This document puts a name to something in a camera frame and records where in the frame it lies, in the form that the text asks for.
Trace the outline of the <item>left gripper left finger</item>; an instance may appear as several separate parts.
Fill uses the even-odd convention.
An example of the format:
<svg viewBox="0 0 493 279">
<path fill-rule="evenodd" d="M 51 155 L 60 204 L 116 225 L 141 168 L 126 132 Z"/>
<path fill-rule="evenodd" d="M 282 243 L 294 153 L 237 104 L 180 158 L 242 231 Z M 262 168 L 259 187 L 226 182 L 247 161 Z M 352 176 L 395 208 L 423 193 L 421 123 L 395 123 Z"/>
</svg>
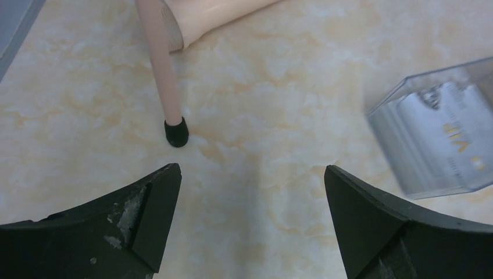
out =
<svg viewBox="0 0 493 279">
<path fill-rule="evenodd" d="M 2 278 L 152 278 L 160 270 L 182 174 L 168 164 L 39 221 L 1 225 Z"/>
</svg>

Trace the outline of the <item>clear plastic card box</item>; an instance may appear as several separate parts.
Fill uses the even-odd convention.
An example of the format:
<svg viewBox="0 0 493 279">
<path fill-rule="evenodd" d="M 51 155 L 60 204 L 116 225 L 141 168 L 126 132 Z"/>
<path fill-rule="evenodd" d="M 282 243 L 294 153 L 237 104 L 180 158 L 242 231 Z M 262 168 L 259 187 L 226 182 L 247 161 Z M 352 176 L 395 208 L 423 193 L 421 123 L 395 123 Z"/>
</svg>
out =
<svg viewBox="0 0 493 279">
<path fill-rule="evenodd" d="M 492 185 L 492 58 L 406 77 L 367 119 L 408 198 Z"/>
</svg>

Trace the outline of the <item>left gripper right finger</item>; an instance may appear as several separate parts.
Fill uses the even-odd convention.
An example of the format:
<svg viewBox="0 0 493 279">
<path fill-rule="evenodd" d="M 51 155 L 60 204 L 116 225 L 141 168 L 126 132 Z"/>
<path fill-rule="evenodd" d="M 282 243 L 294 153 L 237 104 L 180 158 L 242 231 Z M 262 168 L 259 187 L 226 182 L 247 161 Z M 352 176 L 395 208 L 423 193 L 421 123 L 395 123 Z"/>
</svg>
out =
<svg viewBox="0 0 493 279">
<path fill-rule="evenodd" d="M 348 278 L 491 278 L 492 226 L 448 216 L 326 168 Z"/>
</svg>

